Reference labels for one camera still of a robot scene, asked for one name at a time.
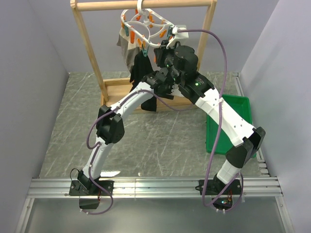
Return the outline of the black underwear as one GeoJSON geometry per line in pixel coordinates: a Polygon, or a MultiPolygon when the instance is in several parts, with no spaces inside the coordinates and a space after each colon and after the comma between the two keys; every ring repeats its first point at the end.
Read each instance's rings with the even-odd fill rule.
{"type": "MultiPolygon", "coordinates": [[[[132,83],[132,88],[130,92],[132,92],[137,85],[142,82],[144,76],[154,73],[150,59],[148,57],[144,57],[142,52],[139,52],[134,59],[134,65],[131,69],[131,77],[130,82],[132,83]]],[[[164,97],[164,89],[167,89],[167,93],[171,94],[173,89],[173,83],[165,83],[152,89],[154,93],[159,97],[164,97]]],[[[157,97],[153,96],[152,98],[146,100],[144,103],[140,105],[141,109],[149,112],[157,111],[157,97]]]]}

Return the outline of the orange clothes peg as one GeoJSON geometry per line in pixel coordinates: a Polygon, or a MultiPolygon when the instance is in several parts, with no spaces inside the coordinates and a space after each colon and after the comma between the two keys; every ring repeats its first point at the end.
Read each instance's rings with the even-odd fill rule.
{"type": "Polygon", "coordinates": [[[141,39],[137,39],[137,43],[138,43],[138,45],[139,45],[139,48],[141,49],[141,50],[145,50],[146,49],[146,45],[145,45],[145,41],[144,40],[141,40],[141,39]]]}

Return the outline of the white plastic clip hanger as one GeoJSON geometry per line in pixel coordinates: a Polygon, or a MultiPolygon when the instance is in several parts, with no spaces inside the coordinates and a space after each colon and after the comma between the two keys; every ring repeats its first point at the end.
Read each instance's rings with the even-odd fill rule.
{"type": "Polygon", "coordinates": [[[130,36],[130,42],[137,42],[137,39],[145,41],[146,47],[158,48],[159,43],[153,42],[155,38],[167,39],[167,32],[171,25],[170,21],[160,16],[152,9],[143,9],[143,1],[137,1],[137,8],[134,16],[126,19],[128,9],[121,13],[121,28],[125,29],[126,36],[130,36]]]}

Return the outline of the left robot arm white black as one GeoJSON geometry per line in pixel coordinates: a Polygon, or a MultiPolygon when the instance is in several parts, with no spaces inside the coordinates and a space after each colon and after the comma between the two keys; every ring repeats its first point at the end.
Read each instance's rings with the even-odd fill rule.
{"type": "Polygon", "coordinates": [[[104,162],[112,147],[124,136],[123,121],[141,104],[155,95],[173,99],[171,95],[174,79],[167,68],[161,68],[143,77],[142,81],[120,101],[110,107],[103,105],[99,109],[98,119],[92,128],[96,128],[96,143],[87,147],[92,150],[85,167],[78,171],[76,180],[71,181],[70,196],[92,196],[100,193],[99,178],[104,162]]]}

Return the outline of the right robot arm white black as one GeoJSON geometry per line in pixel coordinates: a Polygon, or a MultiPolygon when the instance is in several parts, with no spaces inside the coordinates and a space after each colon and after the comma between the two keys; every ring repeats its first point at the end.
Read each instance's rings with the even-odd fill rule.
{"type": "Polygon", "coordinates": [[[221,131],[230,139],[232,147],[226,152],[226,160],[214,176],[210,189],[213,194],[225,194],[231,189],[231,180],[259,150],[265,130],[245,121],[223,99],[222,93],[212,82],[197,71],[198,57],[193,48],[183,46],[179,41],[171,46],[169,40],[162,40],[154,53],[156,65],[161,68],[156,72],[155,93],[169,99],[173,95],[173,85],[177,85],[182,96],[218,124],[212,154],[215,153],[221,131]]]}

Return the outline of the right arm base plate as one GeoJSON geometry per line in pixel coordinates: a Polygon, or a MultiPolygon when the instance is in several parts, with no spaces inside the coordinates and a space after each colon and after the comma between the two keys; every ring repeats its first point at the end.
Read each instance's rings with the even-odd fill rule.
{"type": "MultiPolygon", "coordinates": [[[[204,180],[199,180],[198,185],[195,187],[195,190],[200,192],[200,195],[203,193],[203,187],[204,187],[204,180]]],[[[215,180],[208,180],[207,188],[206,188],[206,195],[212,195],[216,196],[218,195],[223,188],[225,187],[225,184],[215,181],[215,180]]],[[[242,190],[242,185],[240,180],[235,179],[229,186],[226,188],[226,190],[223,192],[223,195],[239,195],[242,190]]]]}

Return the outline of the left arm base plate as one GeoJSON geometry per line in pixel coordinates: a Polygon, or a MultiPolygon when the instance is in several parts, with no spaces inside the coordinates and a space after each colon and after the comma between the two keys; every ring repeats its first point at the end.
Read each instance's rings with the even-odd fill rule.
{"type": "Polygon", "coordinates": [[[85,188],[78,180],[73,180],[69,189],[69,196],[108,196],[113,192],[114,182],[112,180],[97,181],[97,184],[104,188],[108,193],[101,190],[94,183],[85,188]]]}

